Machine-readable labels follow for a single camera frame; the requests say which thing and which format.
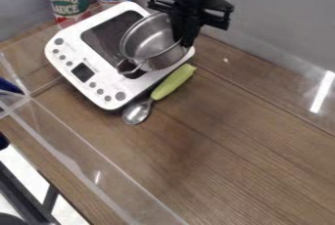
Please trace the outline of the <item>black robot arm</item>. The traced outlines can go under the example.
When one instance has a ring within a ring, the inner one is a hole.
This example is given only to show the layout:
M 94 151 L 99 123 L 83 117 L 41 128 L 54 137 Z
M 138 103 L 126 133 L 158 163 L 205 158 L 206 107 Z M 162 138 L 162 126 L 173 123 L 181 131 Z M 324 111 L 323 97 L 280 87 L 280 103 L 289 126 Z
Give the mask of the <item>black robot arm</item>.
M 234 6 L 226 0 L 147 0 L 147 8 L 166 13 L 173 37 L 184 47 L 192 47 L 201 27 L 226 30 Z

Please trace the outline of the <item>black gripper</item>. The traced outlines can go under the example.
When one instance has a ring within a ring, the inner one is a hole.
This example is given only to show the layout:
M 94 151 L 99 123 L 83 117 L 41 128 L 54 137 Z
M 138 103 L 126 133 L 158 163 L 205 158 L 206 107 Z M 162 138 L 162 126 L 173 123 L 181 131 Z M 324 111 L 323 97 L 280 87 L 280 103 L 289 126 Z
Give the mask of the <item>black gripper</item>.
M 173 38 L 184 47 L 193 46 L 204 25 L 226 30 L 234 11 L 225 0 L 147 0 L 147 7 L 169 15 Z

